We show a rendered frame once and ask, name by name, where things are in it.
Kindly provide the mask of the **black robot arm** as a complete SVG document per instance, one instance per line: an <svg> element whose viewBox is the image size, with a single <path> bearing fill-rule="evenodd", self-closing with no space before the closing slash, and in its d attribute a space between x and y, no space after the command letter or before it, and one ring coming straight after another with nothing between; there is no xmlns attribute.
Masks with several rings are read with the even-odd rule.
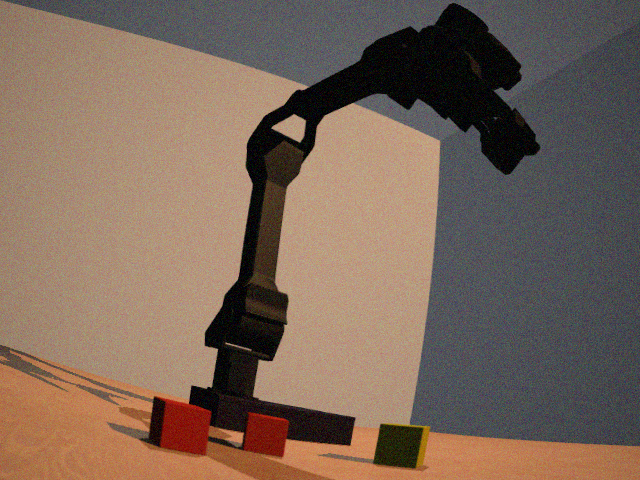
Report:
<svg viewBox="0 0 640 480"><path fill-rule="evenodd" d="M435 25L476 60L482 80L493 91L512 89L522 78L521 64L478 16L456 3L448 5ZM287 186L315 146L324 116L372 94L387 94L407 110L417 98L422 100L415 93L418 88L396 69L398 56L418 33L410 26L379 38L354 65L295 91L250 136L245 167L253 186L239 277L205 331L204 345L218 349L208 390L258 401L253 397L258 360L273 360L288 323L288 296L275 282ZM293 114L306 120L301 143L271 129Z"/></svg>

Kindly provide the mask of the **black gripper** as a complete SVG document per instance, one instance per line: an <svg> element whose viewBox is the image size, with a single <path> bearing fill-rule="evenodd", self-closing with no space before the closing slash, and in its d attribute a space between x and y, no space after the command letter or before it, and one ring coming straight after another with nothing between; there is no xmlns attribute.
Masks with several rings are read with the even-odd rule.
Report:
<svg viewBox="0 0 640 480"><path fill-rule="evenodd" d="M398 56L396 69L442 118L449 117L464 132L473 125L481 136L481 152L503 174L541 149L519 111L487 86L480 65L445 28L421 29Z"/></svg>

